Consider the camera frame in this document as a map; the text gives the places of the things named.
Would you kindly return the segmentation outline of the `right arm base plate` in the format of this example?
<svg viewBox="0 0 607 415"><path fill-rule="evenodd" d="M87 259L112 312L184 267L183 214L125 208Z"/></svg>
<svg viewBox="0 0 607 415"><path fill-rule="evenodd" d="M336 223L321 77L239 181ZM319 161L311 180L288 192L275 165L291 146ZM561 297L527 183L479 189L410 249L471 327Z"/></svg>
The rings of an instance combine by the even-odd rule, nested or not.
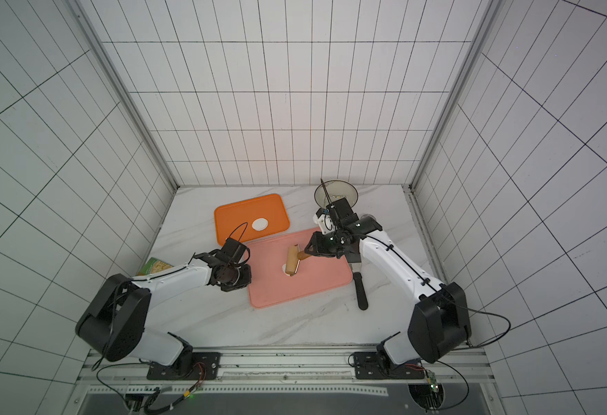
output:
<svg viewBox="0 0 607 415"><path fill-rule="evenodd" d="M426 371L395 365L380 352L355 352L348 357L357 380L424 380Z"/></svg>

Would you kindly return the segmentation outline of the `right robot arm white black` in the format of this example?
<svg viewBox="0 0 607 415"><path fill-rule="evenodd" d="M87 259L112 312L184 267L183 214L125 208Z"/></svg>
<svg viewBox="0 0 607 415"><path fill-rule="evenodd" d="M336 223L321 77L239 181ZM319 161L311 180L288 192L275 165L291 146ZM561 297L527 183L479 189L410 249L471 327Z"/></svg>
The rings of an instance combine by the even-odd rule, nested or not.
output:
<svg viewBox="0 0 607 415"><path fill-rule="evenodd" d="M372 365L384 378L397 378L408 364L435 363L471 337L464 290L444 284L400 250L371 215L358 216L346 198L329 202L315 213L319 230L303 252L311 257L345 258L357 268L367 261L400 288L412 305L407 328L376 347Z"/></svg>

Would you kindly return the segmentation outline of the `wooden rolling pin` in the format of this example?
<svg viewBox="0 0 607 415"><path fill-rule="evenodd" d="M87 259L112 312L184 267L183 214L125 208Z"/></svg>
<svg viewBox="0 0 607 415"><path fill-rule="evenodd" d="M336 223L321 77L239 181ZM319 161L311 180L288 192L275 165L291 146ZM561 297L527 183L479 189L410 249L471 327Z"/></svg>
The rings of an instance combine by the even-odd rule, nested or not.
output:
<svg viewBox="0 0 607 415"><path fill-rule="evenodd" d="M298 268L300 263L310 257L305 251L299 249L299 245L290 246L288 249L287 259L286 259L286 269L288 276L294 276L298 272Z"/></svg>

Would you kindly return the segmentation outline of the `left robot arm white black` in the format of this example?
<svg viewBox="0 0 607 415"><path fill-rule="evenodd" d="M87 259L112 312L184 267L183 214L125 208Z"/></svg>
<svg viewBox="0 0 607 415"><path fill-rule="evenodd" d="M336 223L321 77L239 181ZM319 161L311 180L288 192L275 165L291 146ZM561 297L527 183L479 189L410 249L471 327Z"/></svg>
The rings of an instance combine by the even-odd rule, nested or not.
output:
<svg viewBox="0 0 607 415"><path fill-rule="evenodd" d="M146 325L149 312L184 292L216 286L233 292L252 283L250 249L229 238L220 249L194 254L188 263L129 278L110 276L76 324L75 334L101 358L147 361L149 380L186 380L215 361L202 358L182 337Z"/></svg>

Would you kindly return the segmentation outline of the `pink plastic tray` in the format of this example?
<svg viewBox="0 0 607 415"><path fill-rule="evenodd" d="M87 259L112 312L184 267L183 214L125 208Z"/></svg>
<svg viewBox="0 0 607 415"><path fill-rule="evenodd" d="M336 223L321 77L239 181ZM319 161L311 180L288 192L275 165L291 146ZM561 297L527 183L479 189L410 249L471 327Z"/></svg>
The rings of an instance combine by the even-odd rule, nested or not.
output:
<svg viewBox="0 0 607 415"><path fill-rule="evenodd" d="M286 263L289 247L304 248L313 233L313 229L307 229L247 244L251 250L248 261L252 271L252 283L248 285L251 306L264 309L352 282L352 271L344 258L310 257L300 263L296 275L283 273L282 265Z"/></svg>

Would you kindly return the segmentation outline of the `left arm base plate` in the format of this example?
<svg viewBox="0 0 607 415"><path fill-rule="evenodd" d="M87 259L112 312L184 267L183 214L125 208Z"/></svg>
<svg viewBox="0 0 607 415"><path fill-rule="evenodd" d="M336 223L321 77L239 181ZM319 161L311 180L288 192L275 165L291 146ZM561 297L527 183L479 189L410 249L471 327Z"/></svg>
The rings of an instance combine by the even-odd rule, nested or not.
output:
<svg viewBox="0 0 607 415"><path fill-rule="evenodd" d="M220 368L221 353L196 353L184 350L171 365L151 363L146 378L153 381L215 380Z"/></svg>

